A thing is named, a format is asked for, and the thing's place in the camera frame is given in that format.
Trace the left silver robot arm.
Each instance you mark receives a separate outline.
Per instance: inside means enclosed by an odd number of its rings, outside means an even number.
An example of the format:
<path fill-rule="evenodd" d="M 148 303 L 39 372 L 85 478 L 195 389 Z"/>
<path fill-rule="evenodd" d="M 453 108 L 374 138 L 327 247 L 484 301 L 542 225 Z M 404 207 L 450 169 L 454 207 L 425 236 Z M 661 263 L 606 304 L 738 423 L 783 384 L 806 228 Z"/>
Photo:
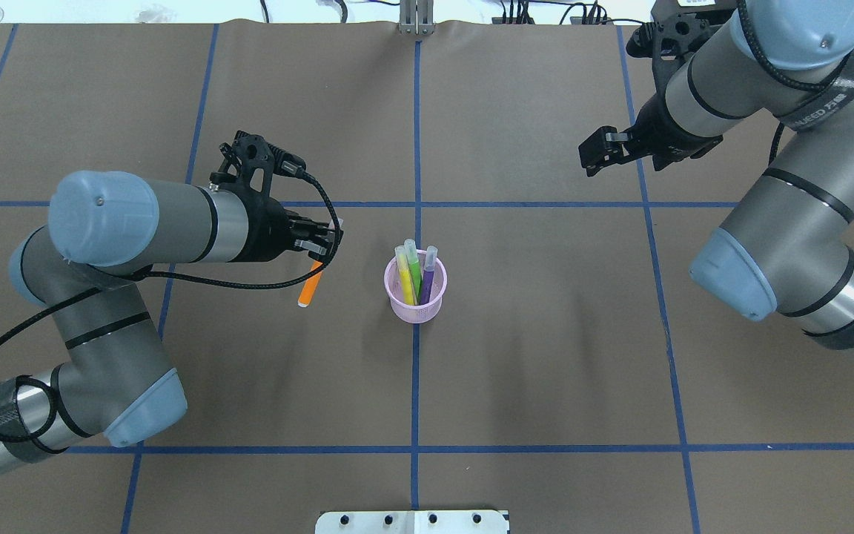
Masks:
<path fill-rule="evenodd" d="M 333 260 L 342 220 L 289 211 L 227 174 L 208 187 L 77 171 L 61 180 L 47 224 L 24 239 L 11 283 L 40 307 L 0 335 L 0 348 L 45 318 L 68 359 L 50 371 L 0 381 L 0 476 L 102 434 L 136 445 L 187 412 L 179 373 L 136 284 L 156 264 L 267 263 L 287 251 Z"/>

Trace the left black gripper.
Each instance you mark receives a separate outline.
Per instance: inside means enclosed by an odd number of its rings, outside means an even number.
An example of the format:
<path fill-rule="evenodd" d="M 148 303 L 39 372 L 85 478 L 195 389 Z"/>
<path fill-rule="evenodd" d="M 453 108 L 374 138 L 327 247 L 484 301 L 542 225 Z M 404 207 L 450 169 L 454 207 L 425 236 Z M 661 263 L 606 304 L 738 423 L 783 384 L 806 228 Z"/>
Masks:
<path fill-rule="evenodd" d="M 238 254 L 240 263 L 267 263 L 289 251 L 305 252 L 322 264 L 334 260 L 343 235 L 342 217 L 336 222 L 316 222 L 252 189 L 238 197 L 248 221 L 247 237 Z"/>

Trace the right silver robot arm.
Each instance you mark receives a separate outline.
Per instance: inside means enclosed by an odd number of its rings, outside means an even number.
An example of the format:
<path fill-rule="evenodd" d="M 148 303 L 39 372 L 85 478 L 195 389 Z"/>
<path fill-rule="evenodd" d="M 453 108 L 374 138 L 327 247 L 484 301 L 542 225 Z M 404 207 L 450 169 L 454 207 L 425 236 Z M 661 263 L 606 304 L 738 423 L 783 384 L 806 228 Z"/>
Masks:
<path fill-rule="evenodd" d="M 777 312 L 821 347 L 854 352 L 854 1 L 739 1 L 712 26 L 678 11 L 635 33 L 655 93 L 624 131 L 579 148 L 594 176 L 698 159 L 757 111 L 793 132 L 690 266 L 698 286 L 760 321 Z"/>

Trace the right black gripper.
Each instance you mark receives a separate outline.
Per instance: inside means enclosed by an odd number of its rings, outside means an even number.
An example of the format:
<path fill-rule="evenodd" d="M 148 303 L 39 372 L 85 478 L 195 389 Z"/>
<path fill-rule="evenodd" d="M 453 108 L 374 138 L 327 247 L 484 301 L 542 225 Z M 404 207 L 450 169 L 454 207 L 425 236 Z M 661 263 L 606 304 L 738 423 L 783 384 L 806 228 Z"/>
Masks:
<path fill-rule="evenodd" d="M 645 156 L 652 158 L 655 171 L 661 171 L 674 162 L 701 158 L 723 139 L 688 133 L 671 117 L 662 98 L 653 96 L 626 132 L 601 126 L 579 144 L 578 155 L 589 178 L 608 166 L 625 165 Z"/>

